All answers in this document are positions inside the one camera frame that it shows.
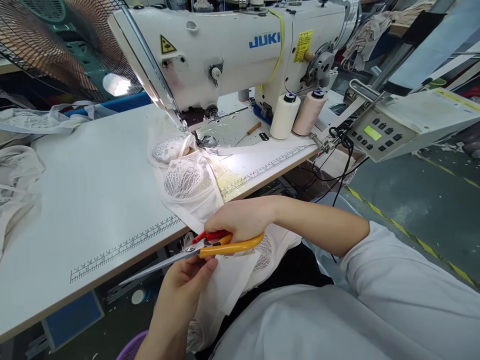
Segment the juki logo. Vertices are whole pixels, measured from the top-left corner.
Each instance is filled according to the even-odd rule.
[[[250,41],[248,44],[250,49],[258,48],[259,46],[265,46],[270,44],[280,43],[280,33],[274,32],[271,34],[257,35],[254,41]]]

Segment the hand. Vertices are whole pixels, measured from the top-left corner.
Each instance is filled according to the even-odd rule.
[[[197,256],[174,263],[161,284],[150,332],[175,335],[186,329],[199,304],[200,293],[207,286],[218,261],[207,262]]]
[[[278,196],[265,196],[228,202],[206,221],[205,231],[227,230],[233,234],[232,243],[250,240],[274,222],[276,198]]]

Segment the white lamp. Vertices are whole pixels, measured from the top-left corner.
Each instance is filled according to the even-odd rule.
[[[105,90],[115,97],[127,94],[130,88],[142,88],[141,85],[132,85],[125,76],[112,72],[103,77],[102,84]]]

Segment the scissors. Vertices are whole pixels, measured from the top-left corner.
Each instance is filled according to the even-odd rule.
[[[168,265],[171,265],[179,260],[188,259],[197,256],[203,259],[208,256],[227,255],[239,253],[245,250],[253,249],[264,239],[265,233],[243,242],[230,243],[232,240],[232,233],[226,230],[206,233],[205,231],[193,239],[192,245],[184,247],[178,254],[168,258],[165,261],[159,262],[148,269],[140,271],[128,279],[122,281],[119,285],[130,283],[133,280],[143,278],[144,276],[154,273]]]

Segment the electric fan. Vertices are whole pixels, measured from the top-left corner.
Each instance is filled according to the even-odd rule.
[[[115,99],[102,86],[106,74],[138,83],[107,23],[120,5],[123,0],[0,0],[0,55],[35,78],[64,83],[80,99]]]

